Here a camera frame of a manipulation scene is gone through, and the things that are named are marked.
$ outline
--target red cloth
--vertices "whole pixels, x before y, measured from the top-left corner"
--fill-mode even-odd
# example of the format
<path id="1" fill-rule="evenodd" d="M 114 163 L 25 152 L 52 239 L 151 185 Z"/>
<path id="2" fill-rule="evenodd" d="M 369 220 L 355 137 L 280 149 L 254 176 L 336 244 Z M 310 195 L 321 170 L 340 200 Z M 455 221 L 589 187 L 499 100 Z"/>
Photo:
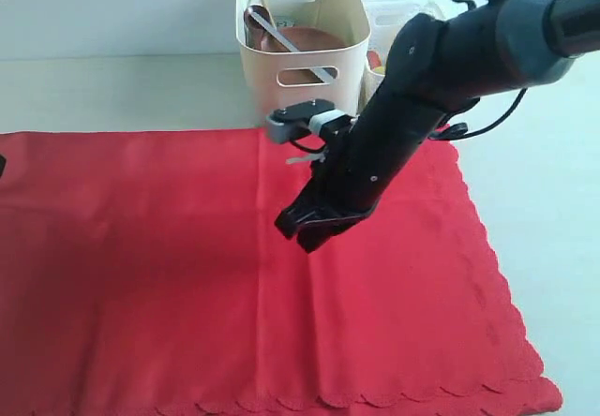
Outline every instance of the red cloth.
<path id="1" fill-rule="evenodd" d="M 0 136 L 0 415 L 558 409 L 458 155 L 305 254 L 260 130 Z"/>

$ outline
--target table surface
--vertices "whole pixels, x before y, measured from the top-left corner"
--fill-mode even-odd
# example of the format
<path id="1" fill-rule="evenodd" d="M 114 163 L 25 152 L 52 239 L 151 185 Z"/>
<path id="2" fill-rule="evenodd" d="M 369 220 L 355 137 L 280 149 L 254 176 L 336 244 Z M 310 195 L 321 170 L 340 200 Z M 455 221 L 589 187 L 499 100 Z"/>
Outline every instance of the table surface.
<path id="1" fill-rule="evenodd" d="M 600 55 L 579 61 L 532 89 L 500 128 L 456 144 L 528 337 L 562 389 L 561 416 L 600 414 L 599 67 Z M 484 126 L 513 98 L 486 98 L 465 119 Z M 0 132 L 258 121 L 236 54 L 0 62 Z"/>

